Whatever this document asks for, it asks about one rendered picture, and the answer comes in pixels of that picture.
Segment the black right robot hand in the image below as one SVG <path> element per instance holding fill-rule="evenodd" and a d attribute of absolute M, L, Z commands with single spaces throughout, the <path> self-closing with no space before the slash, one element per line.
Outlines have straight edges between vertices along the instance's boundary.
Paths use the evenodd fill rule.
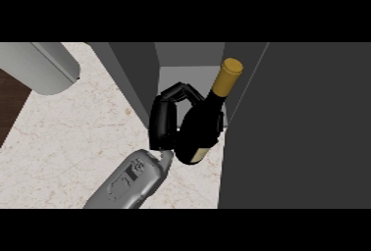
<path fill-rule="evenodd" d="M 178 103 L 188 100 L 191 107 L 206 97 L 188 84 L 178 82 L 156 97 L 150 117 L 150 148 L 153 150 L 175 150 L 179 138 Z"/>

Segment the black wine bottle gold cap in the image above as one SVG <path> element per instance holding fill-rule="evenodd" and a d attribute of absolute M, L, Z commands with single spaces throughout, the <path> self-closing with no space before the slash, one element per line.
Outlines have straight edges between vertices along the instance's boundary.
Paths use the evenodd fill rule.
<path fill-rule="evenodd" d="M 224 60 L 207 97 L 185 114 L 175 152 L 179 161 L 187 165 L 200 163 L 218 143 L 224 128 L 222 106 L 243 70 L 244 65 L 238 59 Z"/>

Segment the dark grey cabinet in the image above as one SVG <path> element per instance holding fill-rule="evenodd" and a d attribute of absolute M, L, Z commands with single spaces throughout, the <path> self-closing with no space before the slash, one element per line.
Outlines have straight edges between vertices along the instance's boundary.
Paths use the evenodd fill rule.
<path fill-rule="evenodd" d="M 145 126 L 157 94 L 181 81 L 206 95 L 222 61 L 238 59 L 244 71 L 224 105 L 225 126 L 230 125 L 268 42 L 91 42 L 89 45 Z"/>

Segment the dark grey cabinet door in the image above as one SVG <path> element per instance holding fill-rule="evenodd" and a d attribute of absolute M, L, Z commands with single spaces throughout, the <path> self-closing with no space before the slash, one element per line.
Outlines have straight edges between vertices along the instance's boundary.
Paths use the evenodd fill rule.
<path fill-rule="evenodd" d="M 227 130 L 222 208 L 371 207 L 371 43 L 274 43 Z"/>

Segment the pale grey rounded appliance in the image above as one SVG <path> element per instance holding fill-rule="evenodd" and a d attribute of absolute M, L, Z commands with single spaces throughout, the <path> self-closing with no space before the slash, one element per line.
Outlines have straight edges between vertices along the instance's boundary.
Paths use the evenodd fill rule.
<path fill-rule="evenodd" d="M 0 42 L 0 69 L 40 95 L 80 79 L 80 64 L 61 42 Z"/>

